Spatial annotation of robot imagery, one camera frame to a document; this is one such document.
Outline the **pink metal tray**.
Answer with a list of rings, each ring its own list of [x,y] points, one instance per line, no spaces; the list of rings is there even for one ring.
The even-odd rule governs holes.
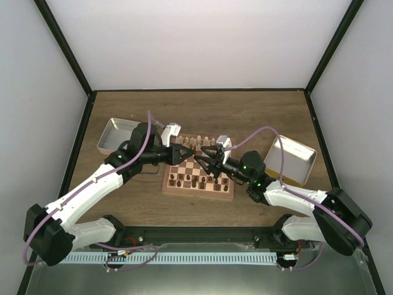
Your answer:
[[[109,155],[117,150],[121,143],[130,139],[132,131],[138,124],[139,122],[133,120],[109,119],[96,145],[99,152]]]

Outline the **wooden chess board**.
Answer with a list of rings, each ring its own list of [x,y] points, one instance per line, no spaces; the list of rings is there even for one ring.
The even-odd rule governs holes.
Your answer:
[[[217,138],[211,135],[191,135],[181,133],[172,138],[172,143],[179,143],[193,149],[196,155],[201,155],[202,146],[213,146]],[[180,165],[167,165],[163,177],[162,191],[166,194],[204,197],[212,199],[232,200],[235,194],[235,184],[225,174],[217,179],[208,176],[193,157]]]

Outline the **gold metal tray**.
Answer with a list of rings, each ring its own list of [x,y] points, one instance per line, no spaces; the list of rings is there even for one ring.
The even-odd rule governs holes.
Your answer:
[[[284,151],[282,180],[286,184],[303,187],[311,173],[317,151],[286,136],[280,137]],[[279,178],[281,160],[281,146],[278,138],[275,138],[264,160],[265,171],[270,177]]]

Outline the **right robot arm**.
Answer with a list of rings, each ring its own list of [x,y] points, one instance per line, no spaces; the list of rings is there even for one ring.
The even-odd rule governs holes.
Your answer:
[[[288,247],[296,240],[326,242],[336,252],[350,256],[365,245],[364,238],[372,228],[370,218],[342,189],[311,191],[284,184],[270,177],[257,151],[243,154],[240,160],[229,157],[218,147],[203,147],[204,155],[195,156],[203,170],[217,178],[225,174],[247,184],[246,192],[256,203],[285,207],[303,214],[290,215],[273,231],[274,243]]]

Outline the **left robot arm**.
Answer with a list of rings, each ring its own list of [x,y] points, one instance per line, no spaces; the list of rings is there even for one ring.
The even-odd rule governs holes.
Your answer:
[[[83,183],[49,203],[35,204],[26,212],[23,239],[48,266],[61,262],[70,252],[83,246],[107,243],[119,248],[125,242],[123,225],[106,216],[94,222],[79,224],[78,219],[112,191],[126,184],[142,171],[144,165],[178,165],[194,152],[178,143],[181,126],[166,125],[162,132],[150,122],[141,122]]]

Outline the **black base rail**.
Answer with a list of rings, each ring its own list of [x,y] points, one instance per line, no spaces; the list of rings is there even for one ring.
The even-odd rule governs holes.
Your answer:
[[[165,243],[239,243],[257,249],[294,250],[300,244],[287,240],[279,242],[270,227],[158,227],[127,226],[125,243],[138,245]]]

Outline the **black enclosure frame post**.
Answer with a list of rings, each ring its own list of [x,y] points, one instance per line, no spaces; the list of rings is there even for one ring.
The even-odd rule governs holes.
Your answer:
[[[87,96],[90,96],[93,93],[93,90],[90,87],[90,84],[85,77],[85,74],[80,67],[68,41],[66,40],[51,8],[49,7],[47,1],[45,0],[34,0],[33,1],[42,15],[46,25],[48,26],[52,36],[55,38],[56,43],[58,44],[60,50],[62,51],[65,59],[70,65],[76,79],[78,80],[80,86],[84,90]]]

